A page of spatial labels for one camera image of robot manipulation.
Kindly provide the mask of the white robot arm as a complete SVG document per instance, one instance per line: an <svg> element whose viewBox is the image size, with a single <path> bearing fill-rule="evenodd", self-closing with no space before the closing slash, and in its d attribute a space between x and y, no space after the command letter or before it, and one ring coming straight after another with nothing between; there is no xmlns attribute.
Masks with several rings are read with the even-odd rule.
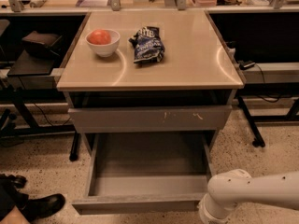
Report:
<svg viewBox="0 0 299 224"><path fill-rule="evenodd" d="M261 203L299 209L299 172L252 177L242 169L213 175L200 201L204 224L226 224L227 217L242 203Z"/></svg>

